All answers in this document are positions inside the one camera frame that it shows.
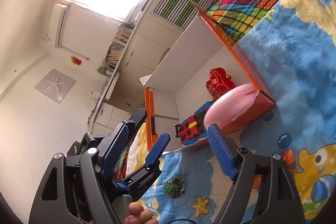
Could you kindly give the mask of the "person left hand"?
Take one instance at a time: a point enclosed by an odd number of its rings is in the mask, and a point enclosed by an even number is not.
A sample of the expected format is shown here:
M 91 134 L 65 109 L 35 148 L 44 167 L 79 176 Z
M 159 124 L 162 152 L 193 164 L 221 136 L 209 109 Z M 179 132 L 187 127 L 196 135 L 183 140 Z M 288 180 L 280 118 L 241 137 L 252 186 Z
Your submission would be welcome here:
M 153 217 L 153 212 L 145 209 L 140 203 L 129 204 L 130 216 L 125 218 L 125 224 L 158 224 L 158 220 Z

